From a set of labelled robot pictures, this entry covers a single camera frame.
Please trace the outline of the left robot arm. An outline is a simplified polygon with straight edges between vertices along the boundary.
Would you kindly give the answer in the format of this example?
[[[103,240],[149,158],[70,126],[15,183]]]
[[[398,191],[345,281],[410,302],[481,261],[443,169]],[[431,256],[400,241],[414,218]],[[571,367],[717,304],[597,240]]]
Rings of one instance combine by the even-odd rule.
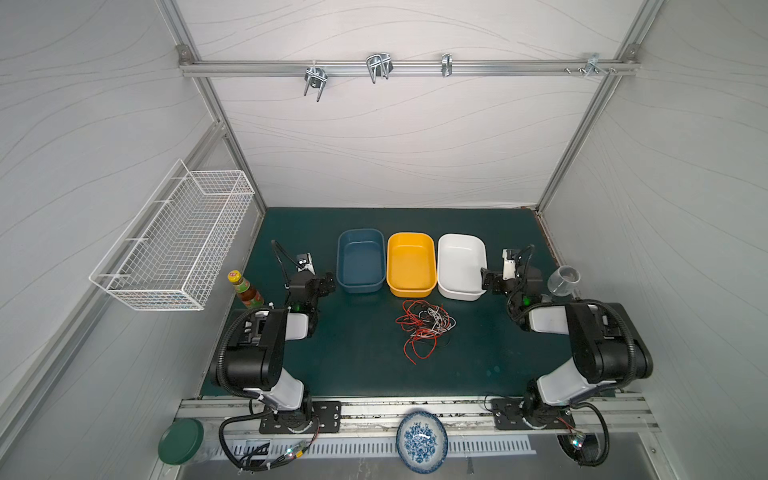
[[[311,423],[311,395],[285,369],[285,348],[315,333],[319,300],[335,288],[332,273],[319,277],[302,270],[290,278],[283,307],[253,308],[237,317],[214,355],[213,383],[230,395],[262,403],[290,429]]]

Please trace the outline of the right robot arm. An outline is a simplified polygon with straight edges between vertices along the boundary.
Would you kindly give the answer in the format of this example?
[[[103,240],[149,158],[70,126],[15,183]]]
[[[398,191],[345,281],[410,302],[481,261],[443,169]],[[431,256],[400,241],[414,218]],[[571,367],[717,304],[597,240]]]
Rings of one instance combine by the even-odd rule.
[[[571,356],[529,382],[515,408],[533,429],[607,390],[622,389],[653,373],[652,356],[623,305],[577,298],[546,302],[536,270],[511,263],[502,272],[480,269],[481,287],[506,298],[506,311],[521,330],[564,335]]]

